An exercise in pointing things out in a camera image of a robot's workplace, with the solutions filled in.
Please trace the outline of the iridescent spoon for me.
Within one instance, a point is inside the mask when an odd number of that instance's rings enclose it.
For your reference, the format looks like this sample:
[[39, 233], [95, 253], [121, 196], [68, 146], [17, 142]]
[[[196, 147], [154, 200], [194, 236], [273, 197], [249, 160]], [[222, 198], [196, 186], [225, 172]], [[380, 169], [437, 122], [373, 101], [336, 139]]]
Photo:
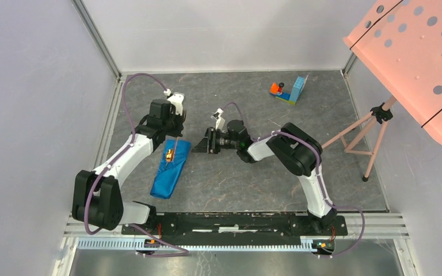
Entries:
[[167, 166], [173, 161], [175, 156], [175, 149], [171, 148], [165, 153], [165, 166], [164, 169], [167, 169]]

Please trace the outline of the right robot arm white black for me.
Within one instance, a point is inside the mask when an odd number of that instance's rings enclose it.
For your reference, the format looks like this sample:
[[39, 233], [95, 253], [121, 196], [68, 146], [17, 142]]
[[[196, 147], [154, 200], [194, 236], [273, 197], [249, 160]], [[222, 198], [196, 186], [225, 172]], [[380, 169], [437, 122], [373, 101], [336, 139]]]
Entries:
[[295, 124], [288, 122], [278, 131], [254, 139], [242, 120], [231, 120], [226, 131], [207, 128], [192, 152], [218, 154], [223, 149], [235, 150], [245, 163], [277, 157], [303, 188], [310, 229], [323, 235], [332, 228], [337, 211], [322, 178], [322, 146]]

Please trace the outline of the blue cloth napkin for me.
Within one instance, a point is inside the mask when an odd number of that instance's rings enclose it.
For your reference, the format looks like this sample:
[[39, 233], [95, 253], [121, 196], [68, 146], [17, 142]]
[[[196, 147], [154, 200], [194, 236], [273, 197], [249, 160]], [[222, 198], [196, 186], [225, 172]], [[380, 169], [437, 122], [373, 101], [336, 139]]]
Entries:
[[164, 169], [165, 153], [168, 149], [173, 148], [174, 142], [175, 140], [166, 140], [165, 142], [165, 147], [161, 155], [162, 159], [150, 190], [150, 195], [155, 198], [169, 199], [172, 196], [187, 161], [191, 142], [179, 140], [174, 160], [167, 166], [166, 170]]

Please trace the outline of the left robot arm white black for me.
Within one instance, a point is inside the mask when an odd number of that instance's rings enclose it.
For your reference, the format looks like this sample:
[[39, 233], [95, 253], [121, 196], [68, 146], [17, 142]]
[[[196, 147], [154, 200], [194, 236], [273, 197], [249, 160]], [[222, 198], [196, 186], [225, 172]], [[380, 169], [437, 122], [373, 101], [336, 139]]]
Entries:
[[111, 231], [124, 224], [135, 224], [147, 235], [157, 229], [158, 219], [150, 214], [151, 207], [141, 202], [124, 202], [121, 186], [166, 137], [182, 136], [185, 117], [182, 94], [153, 100], [149, 113], [132, 128], [117, 152], [95, 169], [77, 174], [71, 214], [84, 223], [87, 234], [94, 235], [102, 229]]

